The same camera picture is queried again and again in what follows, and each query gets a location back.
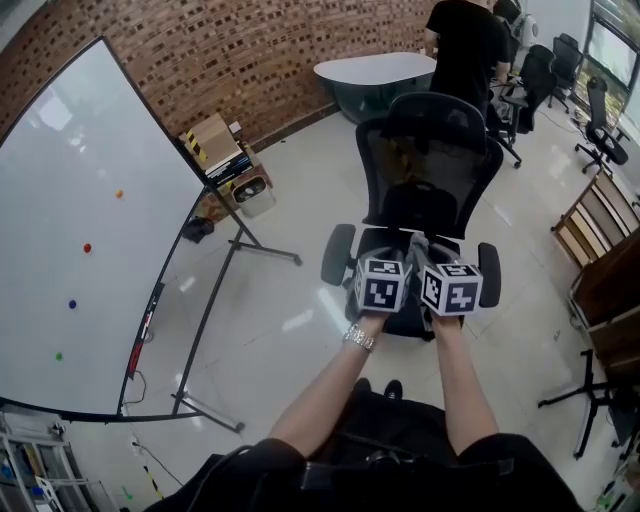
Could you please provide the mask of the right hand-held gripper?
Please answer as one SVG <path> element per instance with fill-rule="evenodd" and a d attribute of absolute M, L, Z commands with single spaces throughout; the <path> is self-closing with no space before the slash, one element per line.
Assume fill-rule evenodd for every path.
<path fill-rule="evenodd" d="M 422 266 L 420 299 L 438 316 L 464 316 L 480 307 L 483 275 L 476 264 L 452 260 L 437 263 L 430 247 L 418 248 Z"/>

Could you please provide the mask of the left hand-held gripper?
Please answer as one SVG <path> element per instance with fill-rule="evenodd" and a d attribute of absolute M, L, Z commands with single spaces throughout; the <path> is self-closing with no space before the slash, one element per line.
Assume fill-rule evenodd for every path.
<path fill-rule="evenodd" d="M 355 321 L 361 313 L 398 313 L 410 288 L 413 265 L 397 259 L 364 257 L 353 259 L 352 271 L 343 282 L 346 290 L 345 317 Z"/>

